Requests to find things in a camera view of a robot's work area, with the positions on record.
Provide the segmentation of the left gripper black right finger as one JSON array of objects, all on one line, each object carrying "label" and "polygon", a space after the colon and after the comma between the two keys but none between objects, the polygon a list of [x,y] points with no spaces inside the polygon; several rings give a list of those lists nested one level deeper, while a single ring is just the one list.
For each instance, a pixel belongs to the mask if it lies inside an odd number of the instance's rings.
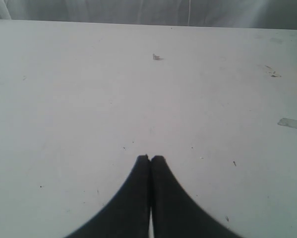
[{"label": "left gripper black right finger", "polygon": [[151,208],[156,238],[236,238],[185,192],[163,156],[151,160]]}]

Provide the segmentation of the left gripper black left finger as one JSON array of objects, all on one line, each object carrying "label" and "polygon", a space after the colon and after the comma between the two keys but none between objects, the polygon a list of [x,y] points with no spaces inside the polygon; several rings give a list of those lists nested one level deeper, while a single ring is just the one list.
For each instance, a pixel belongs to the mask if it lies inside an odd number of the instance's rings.
[{"label": "left gripper black left finger", "polygon": [[113,198],[69,238],[148,238],[151,209],[151,164],[147,155],[135,164]]}]

